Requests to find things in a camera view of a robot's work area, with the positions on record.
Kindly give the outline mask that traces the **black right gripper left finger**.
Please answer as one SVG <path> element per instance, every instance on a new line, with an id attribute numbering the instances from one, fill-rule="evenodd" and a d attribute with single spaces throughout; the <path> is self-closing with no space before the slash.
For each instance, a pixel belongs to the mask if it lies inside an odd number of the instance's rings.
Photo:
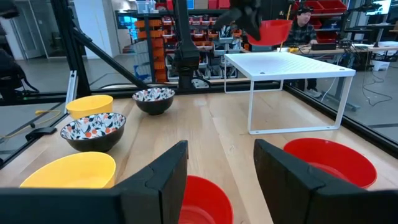
<path id="1" fill-rule="evenodd" d="M 119 183 L 125 224 L 178 224 L 187 183 L 188 141 Z"/>

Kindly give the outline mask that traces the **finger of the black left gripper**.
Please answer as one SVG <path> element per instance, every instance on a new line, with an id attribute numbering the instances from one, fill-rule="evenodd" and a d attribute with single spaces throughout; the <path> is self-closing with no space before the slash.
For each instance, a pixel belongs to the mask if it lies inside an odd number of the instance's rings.
<path id="1" fill-rule="evenodd" d="M 216 23 L 213 25 L 213 29 L 220 30 L 223 26 L 228 26 L 231 23 L 237 22 L 242 15 L 242 11 L 234 7 L 217 18 Z"/>
<path id="2" fill-rule="evenodd" d="M 242 27 L 253 39 L 260 40 L 262 16 L 258 8 L 245 7 L 242 15 Z"/>

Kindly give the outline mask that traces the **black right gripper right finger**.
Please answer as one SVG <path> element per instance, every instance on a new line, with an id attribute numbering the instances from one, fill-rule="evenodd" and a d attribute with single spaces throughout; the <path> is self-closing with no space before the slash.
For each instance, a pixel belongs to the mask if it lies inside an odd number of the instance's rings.
<path id="1" fill-rule="evenodd" d="M 315 169 L 263 139 L 254 141 L 253 159 L 274 224 L 306 224 L 312 195 L 325 186 Z"/>

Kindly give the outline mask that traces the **red plastic mini bowl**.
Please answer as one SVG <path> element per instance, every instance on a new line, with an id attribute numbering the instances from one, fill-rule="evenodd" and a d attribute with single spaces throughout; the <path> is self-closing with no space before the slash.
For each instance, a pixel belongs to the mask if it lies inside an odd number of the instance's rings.
<path id="1" fill-rule="evenodd" d="M 318 138 L 300 138 L 288 142 L 284 151 L 364 189 L 377 180 L 373 163 L 354 149 Z"/>
<path id="2" fill-rule="evenodd" d="M 248 42 L 251 45 L 272 46 L 285 42 L 289 36 L 293 20 L 268 20 L 262 21 L 257 29 L 259 39 L 248 34 Z"/>
<path id="3" fill-rule="evenodd" d="M 178 224 L 233 224 L 233 206 L 215 183 L 188 175 Z"/>

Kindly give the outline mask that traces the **black floral pattern bowl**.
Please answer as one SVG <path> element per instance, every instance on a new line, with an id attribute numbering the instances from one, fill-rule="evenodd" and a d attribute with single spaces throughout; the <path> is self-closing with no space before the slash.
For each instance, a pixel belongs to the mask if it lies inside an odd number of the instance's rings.
<path id="1" fill-rule="evenodd" d="M 108 152 L 122 138 L 126 117 L 119 113 L 99 113 L 65 125 L 60 136 L 79 152 Z"/>
<path id="2" fill-rule="evenodd" d="M 175 91 L 170 88 L 148 88 L 133 94 L 132 99 L 140 110 L 149 115 L 160 115 L 168 110 Z"/>

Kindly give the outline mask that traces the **person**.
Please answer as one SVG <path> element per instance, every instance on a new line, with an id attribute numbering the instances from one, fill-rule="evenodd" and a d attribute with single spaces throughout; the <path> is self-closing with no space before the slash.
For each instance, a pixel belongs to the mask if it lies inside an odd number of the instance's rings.
<path id="1" fill-rule="evenodd" d="M 318 44 L 317 35 L 314 26 L 309 21 L 312 15 L 312 10 L 306 6 L 300 6 L 296 18 L 292 23 L 291 30 L 289 31 L 286 45 L 299 46 L 299 45 L 313 45 Z M 297 88 L 304 91 L 307 95 L 314 98 L 321 97 L 321 93 L 317 90 L 317 79 L 299 79 L 297 81 Z"/>

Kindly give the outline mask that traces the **white metal shelf rack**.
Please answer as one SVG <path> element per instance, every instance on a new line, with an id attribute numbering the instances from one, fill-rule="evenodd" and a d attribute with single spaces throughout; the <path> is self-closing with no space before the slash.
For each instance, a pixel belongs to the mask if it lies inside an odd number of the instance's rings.
<path id="1" fill-rule="evenodd" d="M 300 133 L 313 131 L 329 131 L 339 129 L 348 100 L 349 90 L 356 71 L 350 68 L 326 63 L 309 57 L 288 52 L 254 52 L 224 55 L 226 63 L 237 68 L 250 81 L 249 108 L 248 108 L 248 133 L 259 134 L 282 134 Z M 287 129 L 252 129 L 252 109 L 254 106 L 255 83 L 264 81 L 280 81 L 278 91 L 282 90 L 285 80 L 306 78 L 342 78 L 343 91 L 335 118 L 331 126 L 312 126 L 304 128 Z"/>

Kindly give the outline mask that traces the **black desktop device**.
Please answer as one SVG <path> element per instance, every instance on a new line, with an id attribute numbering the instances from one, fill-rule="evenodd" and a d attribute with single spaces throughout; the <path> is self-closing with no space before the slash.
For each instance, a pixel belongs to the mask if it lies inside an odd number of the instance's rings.
<path id="1" fill-rule="evenodd" d="M 312 51 L 320 51 L 320 50 L 336 50 L 336 44 L 332 43 L 324 43 L 324 44 L 312 44 Z"/>

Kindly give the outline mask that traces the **shelf with red bins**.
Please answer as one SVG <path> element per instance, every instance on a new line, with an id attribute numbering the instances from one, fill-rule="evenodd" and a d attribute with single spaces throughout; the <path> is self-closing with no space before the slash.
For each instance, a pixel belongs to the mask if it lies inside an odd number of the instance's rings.
<path id="1" fill-rule="evenodd" d="M 296 16 L 303 9 L 309 9 L 309 24 L 315 29 L 317 42 L 334 43 L 341 32 L 342 17 L 346 5 L 342 0 L 295 0 L 293 10 Z"/>

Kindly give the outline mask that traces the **storage shelf with bins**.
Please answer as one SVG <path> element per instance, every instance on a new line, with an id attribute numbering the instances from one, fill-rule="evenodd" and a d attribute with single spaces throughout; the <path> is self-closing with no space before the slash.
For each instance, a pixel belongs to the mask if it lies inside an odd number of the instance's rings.
<path id="1" fill-rule="evenodd" d="M 174 52 L 179 33 L 173 15 L 176 0 L 137 0 L 135 8 L 119 21 L 132 32 L 135 43 L 134 71 L 144 82 L 176 82 L 173 71 Z M 242 31 L 226 26 L 220 31 L 213 28 L 219 15 L 229 8 L 228 0 L 187 0 L 190 37 L 199 51 L 198 69 L 194 83 L 203 86 L 203 80 L 236 78 L 236 69 L 227 65 L 226 53 L 242 49 Z"/>

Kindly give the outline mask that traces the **computer monitor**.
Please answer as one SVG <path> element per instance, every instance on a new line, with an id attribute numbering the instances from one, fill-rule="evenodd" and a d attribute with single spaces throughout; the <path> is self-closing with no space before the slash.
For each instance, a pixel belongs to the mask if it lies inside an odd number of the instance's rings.
<path id="1" fill-rule="evenodd" d="M 367 16 L 387 15 L 391 7 L 392 0 L 375 0 L 371 2 L 370 10 L 366 12 Z"/>

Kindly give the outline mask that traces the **white bin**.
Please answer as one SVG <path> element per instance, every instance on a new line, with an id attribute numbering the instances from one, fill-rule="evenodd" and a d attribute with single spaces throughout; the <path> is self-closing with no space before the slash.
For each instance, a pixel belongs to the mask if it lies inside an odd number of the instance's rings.
<path id="1" fill-rule="evenodd" d="M 374 72 L 385 71 L 389 68 L 390 62 L 371 60 L 371 65 L 373 66 Z"/>

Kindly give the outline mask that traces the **black office chair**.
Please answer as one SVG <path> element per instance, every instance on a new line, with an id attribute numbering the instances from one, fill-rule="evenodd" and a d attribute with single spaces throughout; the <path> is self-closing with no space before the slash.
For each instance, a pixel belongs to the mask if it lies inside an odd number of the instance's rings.
<path id="1" fill-rule="evenodd" d="M 0 95 L 5 101 L 14 101 L 24 95 L 40 93 L 28 81 L 22 67 L 0 49 Z"/>

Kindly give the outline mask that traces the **white bracket strip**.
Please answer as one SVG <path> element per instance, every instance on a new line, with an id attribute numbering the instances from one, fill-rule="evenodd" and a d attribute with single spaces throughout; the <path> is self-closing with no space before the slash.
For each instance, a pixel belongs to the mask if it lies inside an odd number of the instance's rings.
<path id="1" fill-rule="evenodd" d="M 68 114 L 67 104 L 75 100 L 78 87 L 78 75 L 76 70 L 71 70 L 68 80 L 67 95 L 65 98 L 65 114 Z"/>

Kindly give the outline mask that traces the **black frame clamp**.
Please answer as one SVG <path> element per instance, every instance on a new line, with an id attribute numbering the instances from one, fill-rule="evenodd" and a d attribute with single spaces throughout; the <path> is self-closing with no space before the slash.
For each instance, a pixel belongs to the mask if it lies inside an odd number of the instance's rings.
<path id="1" fill-rule="evenodd" d="M 29 134 L 26 134 L 25 139 L 27 141 L 38 139 L 45 135 L 54 134 L 56 131 L 57 129 L 55 127 L 37 128 L 31 131 Z"/>

